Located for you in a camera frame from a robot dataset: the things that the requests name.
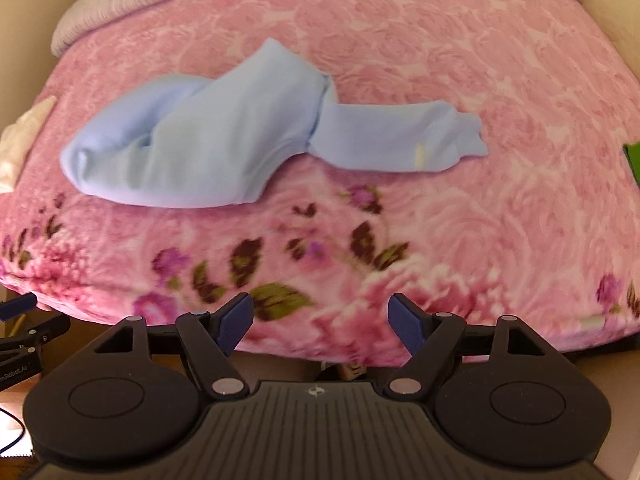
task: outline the metal screw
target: metal screw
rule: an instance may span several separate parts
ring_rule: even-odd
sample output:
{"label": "metal screw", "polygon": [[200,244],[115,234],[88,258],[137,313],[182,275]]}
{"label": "metal screw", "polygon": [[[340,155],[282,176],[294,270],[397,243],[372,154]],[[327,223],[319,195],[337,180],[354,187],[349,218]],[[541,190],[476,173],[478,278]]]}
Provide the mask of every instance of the metal screw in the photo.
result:
{"label": "metal screw", "polygon": [[422,389],[422,385],[415,379],[403,377],[401,379],[394,379],[391,381],[389,388],[396,394],[412,395],[418,393]]}
{"label": "metal screw", "polygon": [[219,395],[235,395],[244,389],[244,383],[240,379],[225,377],[213,383],[212,388]]}

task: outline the ridged black surface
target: ridged black surface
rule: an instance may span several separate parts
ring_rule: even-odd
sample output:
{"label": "ridged black surface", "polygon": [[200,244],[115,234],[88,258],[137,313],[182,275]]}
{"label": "ridged black surface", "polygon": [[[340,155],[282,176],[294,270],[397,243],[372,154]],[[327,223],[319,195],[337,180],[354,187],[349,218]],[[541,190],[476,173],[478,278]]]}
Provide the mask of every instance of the ridged black surface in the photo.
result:
{"label": "ridged black surface", "polygon": [[36,480],[606,480],[580,463],[514,472],[465,456],[416,404],[383,399],[369,383],[263,383],[246,400],[220,403],[180,449],[121,473],[47,465]]}

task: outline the bed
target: bed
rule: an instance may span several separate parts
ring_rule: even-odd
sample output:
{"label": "bed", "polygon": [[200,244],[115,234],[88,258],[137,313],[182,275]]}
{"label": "bed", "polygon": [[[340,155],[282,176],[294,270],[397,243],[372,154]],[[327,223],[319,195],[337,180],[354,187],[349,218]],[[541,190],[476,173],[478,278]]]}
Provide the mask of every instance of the bed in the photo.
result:
{"label": "bed", "polygon": [[[408,355],[386,322],[394,292],[470,323],[515,314],[563,351],[640,329],[640,192],[622,155],[639,140],[640,83],[577,0],[74,12],[38,98],[58,104],[0,196],[8,288],[106,324],[169,323],[247,291],[256,320],[239,349],[379,366]],[[258,202],[202,210],[119,205],[65,180],[58,153],[116,97],[164,73],[215,78],[267,38],[332,75],[343,102],[444,99],[479,114],[489,156],[381,174],[301,155]]]}

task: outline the light blue cloth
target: light blue cloth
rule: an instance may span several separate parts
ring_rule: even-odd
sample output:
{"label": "light blue cloth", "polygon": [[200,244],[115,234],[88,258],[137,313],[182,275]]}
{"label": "light blue cloth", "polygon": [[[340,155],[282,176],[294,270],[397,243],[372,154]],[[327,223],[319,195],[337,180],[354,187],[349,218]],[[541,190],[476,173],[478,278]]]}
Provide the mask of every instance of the light blue cloth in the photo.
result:
{"label": "light blue cloth", "polygon": [[60,154],[80,190],[200,208],[254,202],[290,156],[350,170],[442,171],[487,155],[480,119],[443,101],[341,105],[331,78],[275,40],[216,80],[165,75],[115,100]]}

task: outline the black clamp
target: black clamp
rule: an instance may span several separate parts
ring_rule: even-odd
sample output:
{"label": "black clamp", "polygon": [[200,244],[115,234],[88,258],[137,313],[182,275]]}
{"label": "black clamp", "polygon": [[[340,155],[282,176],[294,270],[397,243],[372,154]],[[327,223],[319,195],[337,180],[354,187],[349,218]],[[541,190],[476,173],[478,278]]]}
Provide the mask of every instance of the black clamp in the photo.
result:
{"label": "black clamp", "polygon": [[[0,320],[24,314],[35,308],[36,295],[29,293],[0,304]],[[32,327],[27,334],[0,339],[0,391],[41,373],[42,345],[63,335],[71,327],[68,316],[55,312],[49,319]]]}
{"label": "black clamp", "polygon": [[[126,317],[27,396],[23,413],[34,449],[52,462],[108,468],[176,445],[203,405],[249,394],[226,357],[253,319],[248,294],[172,325],[147,327],[141,316]],[[153,362],[153,354],[182,356],[188,378]]]}
{"label": "black clamp", "polygon": [[[388,318],[412,357],[383,394],[423,404],[463,449],[514,467],[595,458],[609,431],[607,399],[518,317],[467,325],[449,312],[426,314],[394,294]],[[488,356],[481,366],[457,369],[463,357],[479,355]]]}

